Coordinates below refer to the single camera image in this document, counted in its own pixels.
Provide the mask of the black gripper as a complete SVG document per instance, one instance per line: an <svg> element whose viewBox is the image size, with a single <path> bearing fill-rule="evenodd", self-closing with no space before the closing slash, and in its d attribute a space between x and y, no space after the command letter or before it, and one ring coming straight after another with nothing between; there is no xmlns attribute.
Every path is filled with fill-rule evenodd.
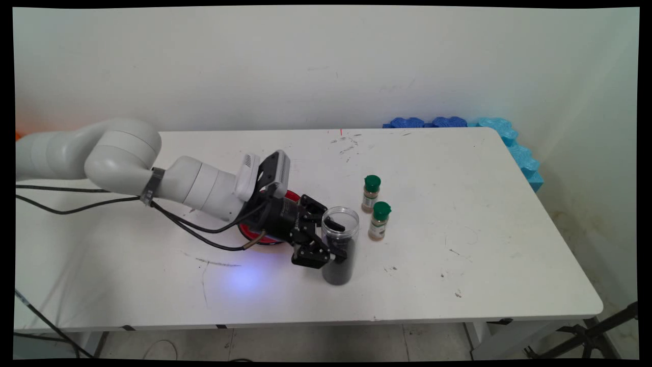
<svg viewBox="0 0 652 367"><path fill-rule="evenodd" d="M294 265L321 269L329 263L341 264L347 260L344 245L344 225L337 223L328 208L308 195L299 200L270 197L254 193L240 212L240 226L249 231L265 231L266 237L293 246L291 262Z"/></svg>

